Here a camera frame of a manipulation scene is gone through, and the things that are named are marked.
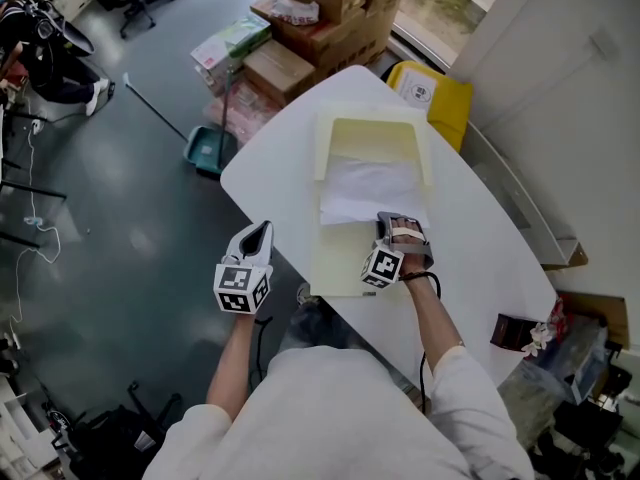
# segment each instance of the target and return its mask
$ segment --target sneaker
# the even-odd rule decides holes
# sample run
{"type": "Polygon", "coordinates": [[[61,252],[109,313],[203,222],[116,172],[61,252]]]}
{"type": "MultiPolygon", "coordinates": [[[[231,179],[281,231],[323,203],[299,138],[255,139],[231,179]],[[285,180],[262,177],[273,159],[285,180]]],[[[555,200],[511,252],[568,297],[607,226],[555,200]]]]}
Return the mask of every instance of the sneaker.
{"type": "Polygon", "coordinates": [[[93,96],[91,97],[91,100],[87,103],[87,107],[85,110],[85,114],[87,114],[87,117],[93,115],[93,113],[96,111],[99,95],[100,95],[100,82],[96,82],[95,84],[93,84],[93,96]]]}
{"type": "Polygon", "coordinates": [[[100,80],[98,80],[98,83],[100,84],[100,92],[104,92],[109,88],[108,78],[101,78],[100,80]]]}
{"type": "Polygon", "coordinates": [[[307,304],[308,302],[318,304],[320,302],[320,297],[311,295],[311,285],[309,283],[302,283],[300,286],[298,286],[298,291],[296,292],[296,300],[298,301],[298,306],[302,306],[303,304],[307,304]]]}

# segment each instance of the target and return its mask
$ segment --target strap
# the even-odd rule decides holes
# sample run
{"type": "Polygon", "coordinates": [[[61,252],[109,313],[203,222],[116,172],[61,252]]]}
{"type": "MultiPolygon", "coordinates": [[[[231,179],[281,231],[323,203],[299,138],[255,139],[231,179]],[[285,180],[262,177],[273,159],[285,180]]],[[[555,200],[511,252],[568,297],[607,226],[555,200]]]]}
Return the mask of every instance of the strap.
{"type": "Polygon", "coordinates": [[[413,238],[417,238],[418,240],[422,240],[423,242],[425,241],[424,235],[420,233],[420,231],[416,231],[415,229],[392,228],[391,236],[398,236],[398,235],[409,235],[409,236],[412,236],[413,238]]]}

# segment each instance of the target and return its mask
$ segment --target white sneaker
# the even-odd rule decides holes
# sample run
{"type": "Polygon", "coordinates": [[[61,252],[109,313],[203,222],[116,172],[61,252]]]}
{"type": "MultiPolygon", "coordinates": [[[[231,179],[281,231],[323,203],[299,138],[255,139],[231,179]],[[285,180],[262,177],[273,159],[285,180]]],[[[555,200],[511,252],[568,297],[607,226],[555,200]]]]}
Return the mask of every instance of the white sneaker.
{"type": "Polygon", "coordinates": [[[100,80],[98,80],[98,83],[100,84],[100,92],[104,92],[109,88],[108,78],[101,78],[100,80]]]}
{"type": "Polygon", "coordinates": [[[85,114],[87,114],[87,117],[91,116],[96,111],[99,95],[100,95],[100,82],[96,82],[95,84],[93,84],[93,96],[91,97],[91,100],[89,101],[89,103],[87,103],[87,108],[85,110],[85,114]]]}

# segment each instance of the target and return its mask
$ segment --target pink package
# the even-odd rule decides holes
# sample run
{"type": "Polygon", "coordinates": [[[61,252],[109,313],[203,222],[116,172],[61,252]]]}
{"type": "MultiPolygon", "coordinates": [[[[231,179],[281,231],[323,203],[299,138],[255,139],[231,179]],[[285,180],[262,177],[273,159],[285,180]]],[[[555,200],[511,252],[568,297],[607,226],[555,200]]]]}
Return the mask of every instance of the pink package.
{"type": "MultiPolygon", "coordinates": [[[[207,105],[204,116],[214,123],[222,124],[224,97],[217,97],[207,105]]],[[[244,146],[260,128],[280,111],[280,106],[271,101],[244,77],[231,86],[227,108],[227,130],[238,139],[239,147],[244,146]]]]}

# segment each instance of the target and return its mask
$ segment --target person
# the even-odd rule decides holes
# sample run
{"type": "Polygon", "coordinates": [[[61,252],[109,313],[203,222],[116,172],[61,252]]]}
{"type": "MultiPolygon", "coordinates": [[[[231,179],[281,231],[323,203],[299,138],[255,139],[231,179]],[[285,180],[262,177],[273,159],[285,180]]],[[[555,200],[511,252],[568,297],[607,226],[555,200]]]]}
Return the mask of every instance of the person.
{"type": "Polygon", "coordinates": [[[40,39],[33,29],[33,18],[20,5],[0,0],[0,80],[20,60],[29,72],[31,86],[45,100],[84,103],[86,115],[91,116],[109,80],[100,78],[63,47],[40,39]]]}
{"type": "MultiPolygon", "coordinates": [[[[392,225],[419,229],[405,219],[392,225]]],[[[394,241],[420,243],[407,235],[394,241]]],[[[423,265],[422,256],[406,254],[401,274],[423,265]]],[[[434,377],[428,418],[362,349],[284,350],[247,398],[254,318],[238,315],[206,403],[169,429],[144,480],[533,479],[495,386],[464,348],[431,282],[405,283],[434,377]]],[[[312,330],[302,327],[295,327],[298,338],[312,330]]]]}

